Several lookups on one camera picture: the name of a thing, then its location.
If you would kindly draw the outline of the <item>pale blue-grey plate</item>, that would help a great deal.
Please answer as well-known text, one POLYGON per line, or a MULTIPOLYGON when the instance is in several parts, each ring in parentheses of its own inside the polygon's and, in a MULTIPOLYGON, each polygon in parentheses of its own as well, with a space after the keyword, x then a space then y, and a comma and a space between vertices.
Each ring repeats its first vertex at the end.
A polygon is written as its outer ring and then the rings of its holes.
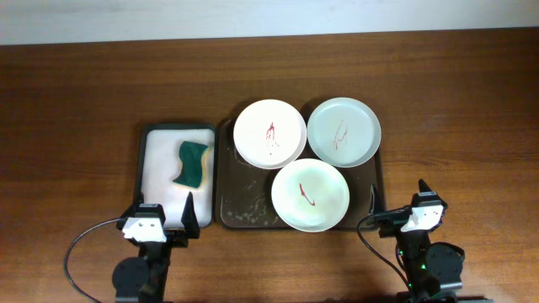
POLYGON ((354 98, 331 98, 319 104, 307 122, 313 153, 335 167, 368 162, 382 142, 382 128, 373 110, 354 98))

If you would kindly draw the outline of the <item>white plate red stain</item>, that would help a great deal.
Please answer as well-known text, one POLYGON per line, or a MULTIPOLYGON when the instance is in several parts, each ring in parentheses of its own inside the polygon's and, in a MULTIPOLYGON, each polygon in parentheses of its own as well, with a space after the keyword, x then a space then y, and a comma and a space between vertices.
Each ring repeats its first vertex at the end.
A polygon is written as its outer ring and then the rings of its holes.
POLYGON ((300 112, 277 99, 247 106, 233 126, 233 143, 249 164, 276 169, 295 161, 307 144, 307 126, 300 112))

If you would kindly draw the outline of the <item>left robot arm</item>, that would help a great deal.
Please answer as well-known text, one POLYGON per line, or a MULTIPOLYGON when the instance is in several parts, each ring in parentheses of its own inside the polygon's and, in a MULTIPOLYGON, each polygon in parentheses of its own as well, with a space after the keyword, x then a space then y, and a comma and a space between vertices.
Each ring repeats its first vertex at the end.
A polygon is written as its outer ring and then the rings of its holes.
POLYGON ((136 257, 119 262, 112 274, 116 302, 163 302, 174 248, 187 248, 190 239, 200 237, 193 194, 187 195, 181 215, 183 227, 163 229, 166 220, 160 204, 130 207, 118 225, 125 238, 139 248, 136 257))

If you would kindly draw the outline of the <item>white-green plate red stain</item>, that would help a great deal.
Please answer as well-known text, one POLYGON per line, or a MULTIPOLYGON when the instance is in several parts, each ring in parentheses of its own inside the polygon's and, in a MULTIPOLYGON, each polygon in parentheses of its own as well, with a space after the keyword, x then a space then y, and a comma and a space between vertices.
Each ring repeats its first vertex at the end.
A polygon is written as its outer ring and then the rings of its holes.
POLYGON ((271 201, 277 215, 294 229, 321 232, 335 227, 350 205, 344 176, 321 160, 304 158, 284 166, 275 176, 271 201))

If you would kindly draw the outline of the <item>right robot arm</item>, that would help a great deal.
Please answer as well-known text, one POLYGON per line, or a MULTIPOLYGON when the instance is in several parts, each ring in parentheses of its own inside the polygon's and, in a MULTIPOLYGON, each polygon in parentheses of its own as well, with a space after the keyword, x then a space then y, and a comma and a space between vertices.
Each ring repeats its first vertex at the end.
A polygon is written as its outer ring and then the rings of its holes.
POLYGON ((363 244, 388 264, 405 283, 407 290, 398 294, 400 302, 458 302, 465 260, 462 248, 448 242, 432 242, 430 233, 442 224, 447 203, 423 180, 409 205, 368 215, 357 224, 363 244), (379 237, 396 239, 393 264, 378 253, 361 235, 367 224, 378 230, 379 237))

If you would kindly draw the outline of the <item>green yellow scrub sponge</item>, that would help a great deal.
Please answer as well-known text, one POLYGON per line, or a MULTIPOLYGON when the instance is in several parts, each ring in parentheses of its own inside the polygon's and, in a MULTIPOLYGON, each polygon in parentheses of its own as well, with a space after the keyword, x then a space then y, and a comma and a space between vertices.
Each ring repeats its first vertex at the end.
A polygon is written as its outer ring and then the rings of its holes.
POLYGON ((208 145, 193 141, 184 141, 179 147, 179 160, 181 168, 179 175, 173 182, 188 188, 198 189, 204 179, 205 155, 209 150, 208 145))

